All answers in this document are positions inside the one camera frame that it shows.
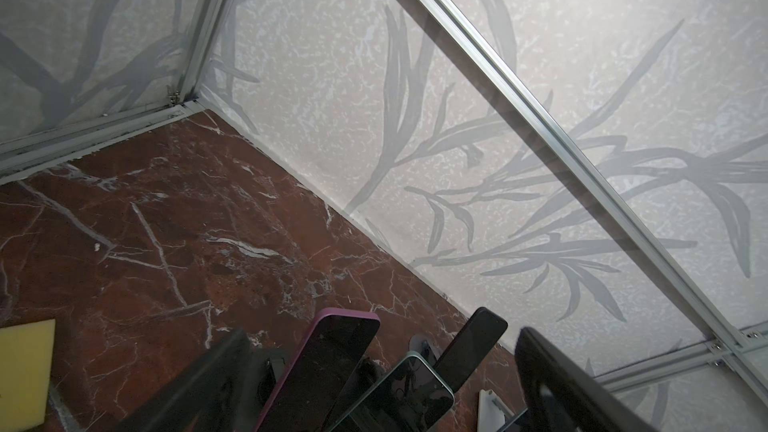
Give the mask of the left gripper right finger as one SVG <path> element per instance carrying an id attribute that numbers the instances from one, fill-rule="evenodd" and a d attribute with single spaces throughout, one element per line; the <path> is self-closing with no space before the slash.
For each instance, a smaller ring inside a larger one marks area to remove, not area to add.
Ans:
<path id="1" fill-rule="evenodd" d="M 651 431 L 532 327 L 520 330 L 514 358 L 527 406 L 525 431 Z"/>

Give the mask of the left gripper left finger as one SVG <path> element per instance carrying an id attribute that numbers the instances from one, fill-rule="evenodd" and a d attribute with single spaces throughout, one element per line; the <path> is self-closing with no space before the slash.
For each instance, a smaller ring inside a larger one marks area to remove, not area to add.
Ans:
<path id="1" fill-rule="evenodd" d="M 232 431 L 251 344 L 235 329 L 116 425 L 118 431 Z"/>

